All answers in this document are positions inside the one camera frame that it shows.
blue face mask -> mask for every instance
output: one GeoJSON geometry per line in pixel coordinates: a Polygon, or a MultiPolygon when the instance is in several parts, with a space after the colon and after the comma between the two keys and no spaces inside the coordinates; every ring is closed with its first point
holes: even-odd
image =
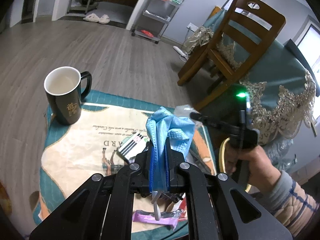
{"type": "Polygon", "coordinates": [[[164,107],[154,112],[146,123],[154,148],[150,163],[150,191],[168,191],[169,178],[165,141],[169,137],[172,150],[186,158],[195,133],[195,124],[188,117],[176,117],[164,107]]]}

slipper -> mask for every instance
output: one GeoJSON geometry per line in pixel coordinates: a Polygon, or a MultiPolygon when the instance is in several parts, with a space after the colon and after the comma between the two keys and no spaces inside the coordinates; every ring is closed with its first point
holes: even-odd
{"type": "Polygon", "coordinates": [[[108,24],[109,22],[110,22],[110,18],[106,14],[102,15],[102,17],[100,18],[100,21],[99,21],[99,23],[101,23],[101,24],[108,24]]]}
{"type": "Polygon", "coordinates": [[[83,19],[85,21],[91,22],[91,23],[97,23],[100,20],[100,18],[94,13],[89,14],[88,16],[84,17],[83,19]]]}

mug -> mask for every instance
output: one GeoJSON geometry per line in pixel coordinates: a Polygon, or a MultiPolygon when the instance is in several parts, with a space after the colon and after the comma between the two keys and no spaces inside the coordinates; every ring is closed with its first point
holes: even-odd
{"type": "Polygon", "coordinates": [[[81,101],[91,90],[92,76],[88,71],[80,73],[73,67],[59,67],[52,70],[44,80],[44,90],[57,121],[71,125],[79,120],[81,101]],[[80,81],[87,79],[87,86],[81,93],[80,81]]]}

metal shelf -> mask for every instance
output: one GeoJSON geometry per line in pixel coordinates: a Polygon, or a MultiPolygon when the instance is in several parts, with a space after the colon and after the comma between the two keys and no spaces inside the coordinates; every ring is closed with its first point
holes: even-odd
{"type": "Polygon", "coordinates": [[[146,16],[146,17],[149,17],[149,18],[151,18],[151,19],[154,19],[154,20],[156,20],[156,21],[158,21],[158,22],[162,22],[162,23],[164,23],[164,24],[169,24],[169,23],[170,23],[170,20],[167,21],[167,20],[165,20],[165,19],[163,19],[163,18],[161,18],[161,17],[157,17],[157,16],[154,15],[154,14],[147,13],[146,11],[144,11],[142,15],[144,15],[144,16],[146,16]]]}
{"type": "MultiPolygon", "coordinates": [[[[89,5],[88,7],[88,11],[92,10],[92,9],[95,9],[97,7],[97,4],[92,4],[92,5],[89,5]]],[[[75,6],[75,7],[71,7],[70,10],[75,10],[75,11],[85,11],[87,9],[87,6],[84,5],[84,6],[75,6]]]]}
{"type": "Polygon", "coordinates": [[[181,4],[178,4],[178,3],[171,2],[171,1],[169,1],[169,0],[161,0],[161,1],[164,1],[164,2],[166,2],[166,3],[169,3],[169,4],[171,4],[171,5],[175,6],[175,7],[180,7],[180,5],[181,5],[181,4]]]}
{"type": "Polygon", "coordinates": [[[160,41],[160,38],[158,38],[158,37],[149,37],[148,35],[142,33],[140,30],[135,30],[134,33],[139,35],[139,36],[142,36],[144,38],[153,40],[153,41],[160,41]]]}

hand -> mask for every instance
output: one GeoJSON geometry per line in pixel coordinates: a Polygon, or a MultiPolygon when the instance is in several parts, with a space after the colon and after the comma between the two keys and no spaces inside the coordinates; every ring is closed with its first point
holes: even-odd
{"type": "Polygon", "coordinates": [[[262,193],[270,192],[279,180],[281,173],[272,166],[271,161],[261,146],[254,149],[243,149],[238,154],[229,143],[225,149],[225,167],[227,173],[236,171],[237,159],[249,161],[250,176],[248,183],[257,187],[262,193]]]}

